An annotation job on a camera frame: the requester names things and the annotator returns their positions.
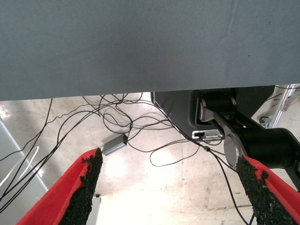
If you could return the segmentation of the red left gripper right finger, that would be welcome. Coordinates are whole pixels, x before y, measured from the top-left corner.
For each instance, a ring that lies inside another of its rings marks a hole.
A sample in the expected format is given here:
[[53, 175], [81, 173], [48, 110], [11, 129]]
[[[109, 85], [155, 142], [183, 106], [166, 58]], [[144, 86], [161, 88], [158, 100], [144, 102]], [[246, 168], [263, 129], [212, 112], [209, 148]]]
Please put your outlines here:
[[258, 225], [298, 225], [300, 193], [250, 157], [238, 157], [236, 172], [252, 204]]

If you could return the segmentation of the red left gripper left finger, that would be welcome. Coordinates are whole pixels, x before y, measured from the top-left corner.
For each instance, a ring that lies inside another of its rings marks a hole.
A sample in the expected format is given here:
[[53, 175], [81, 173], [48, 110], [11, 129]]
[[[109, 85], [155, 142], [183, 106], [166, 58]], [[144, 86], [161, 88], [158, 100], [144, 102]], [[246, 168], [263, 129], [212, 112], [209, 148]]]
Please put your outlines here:
[[102, 163], [100, 148], [83, 153], [17, 224], [87, 224]]

